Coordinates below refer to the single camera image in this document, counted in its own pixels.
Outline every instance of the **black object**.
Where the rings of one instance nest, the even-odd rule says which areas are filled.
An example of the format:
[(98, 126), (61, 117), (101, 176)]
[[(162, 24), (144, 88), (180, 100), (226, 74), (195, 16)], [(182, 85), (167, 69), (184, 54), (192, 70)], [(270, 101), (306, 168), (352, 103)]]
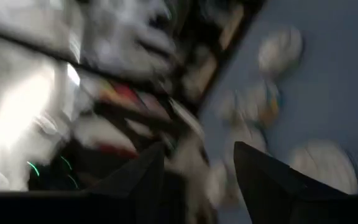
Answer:
[(130, 161), (129, 158), (111, 152), (85, 148), (76, 139), (72, 139), (65, 150), (68, 151), (67, 158), (72, 161), (75, 172), (86, 172), (98, 179), (107, 178)]
[(311, 179), (243, 142), (235, 143), (234, 164), (253, 224), (358, 223), (358, 195)]
[(88, 190), (0, 193), (0, 221), (155, 223), (162, 186), (162, 147), (154, 144)]
[(177, 173), (165, 171), (160, 205), (158, 207), (158, 224), (186, 223), (186, 180)]

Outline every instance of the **bright light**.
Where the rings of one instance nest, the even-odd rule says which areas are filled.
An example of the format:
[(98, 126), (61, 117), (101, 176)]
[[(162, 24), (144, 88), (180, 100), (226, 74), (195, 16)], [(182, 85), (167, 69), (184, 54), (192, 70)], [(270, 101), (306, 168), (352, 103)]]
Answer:
[(75, 83), (77, 86), (80, 85), (81, 79), (78, 76), (77, 71), (69, 63), (67, 64), (67, 75), (68, 75), (68, 77), (70, 77), (70, 79), (73, 81), (73, 83)]
[(45, 109), (53, 79), (54, 71), (44, 68), (6, 92), (0, 110), (0, 133), (5, 146), (14, 144)]
[(63, 156), (60, 156), (60, 158), (62, 158), (63, 161), (66, 162), (66, 164), (68, 165), (68, 168), (70, 168), (70, 170), (73, 170), (73, 168), (71, 168), (71, 165), (70, 165), (70, 163), (68, 162), (68, 160), (66, 158), (64, 158)]
[(40, 176), (40, 172), (38, 171), (37, 167), (32, 164), (31, 162), (27, 161), (27, 164), (30, 165), (34, 170), (35, 170), (35, 173), (37, 174), (37, 177)]
[(77, 189), (79, 189), (78, 184), (77, 184), (77, 182), (75, 181), (75, 179), (74, 179), (70, 174), (68, 174), (67, 176), (73, 181), (73, 183), (75, 184), (75, 187), (76, 187)]

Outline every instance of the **blue wall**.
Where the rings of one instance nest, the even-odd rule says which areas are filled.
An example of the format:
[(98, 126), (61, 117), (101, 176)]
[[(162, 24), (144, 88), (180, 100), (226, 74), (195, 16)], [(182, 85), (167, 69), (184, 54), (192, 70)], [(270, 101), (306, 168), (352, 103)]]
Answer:
[[(302, 31), (305, 52), (300, 66), (278, 84), (283, 108), (267, 130), (269, 151), (285, 162), (295, 146), (318, 138), (358, 153), (358, 0), (268, 0), (201, 114), (212, 161), (221, 157), (228, 131), (215, 112), (223, 94), (260, 79), (259, 45), (285, 25)], [(221, 215), (223, 223), (248, 223), (243, 212)]]

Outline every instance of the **red object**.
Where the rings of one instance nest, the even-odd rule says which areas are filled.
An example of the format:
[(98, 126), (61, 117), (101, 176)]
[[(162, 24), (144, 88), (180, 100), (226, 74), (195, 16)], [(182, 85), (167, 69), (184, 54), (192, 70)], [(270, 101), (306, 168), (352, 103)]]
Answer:
[(136, 93), (127, 86), (114, 85), (114, 90), (117, 92), (118, 95), (125, 96), (134, 103), (139, 102), (139, 98), (137, 97)]
[(98, 145), (98, 149), (100, 151), (114, 153), (117, 156), (122, 157), (122, 158), (135, 159), (135, 158), (138, 158), (138, 156), (139, 156), (137, 152), (127, 149), (127, 148), (124, 148), (124, 147), (116, 147), (116, 146), (112, 146), (110, 144), (106, 144), (103, 142), (99, 142), (99, 143), (97, 143), (97, 145)]

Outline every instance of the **green light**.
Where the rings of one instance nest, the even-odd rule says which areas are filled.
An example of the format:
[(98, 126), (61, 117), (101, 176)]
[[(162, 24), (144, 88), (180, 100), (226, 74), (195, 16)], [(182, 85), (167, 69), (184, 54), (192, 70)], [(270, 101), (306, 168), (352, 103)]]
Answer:
[(40, 172), (38, 172), (38, 169), (29, 161), (27, 161), (27, 164), (32, 166), (32, 168), (35, 170), (35, 172), (37, 173), (37, 176), (40, 176)]
[(78, 188), (78, 185), (77, 185), (77, 182), (75, 182), (74, 178), (73, 178), (70, 174), (68, 174), (67, 176), (74, 182), (75, 187), (76, 187), (77, 189), (79, 189), (79, 188)]
[(68, 167), (70, 168), (70, 170), (73, 170), (73, 168), (71, 168), (70, 163), (67, 161), (67, 159), (65, 159), (63, 156), (60, 156), (60, 158), (62, 158), (68, 165)]

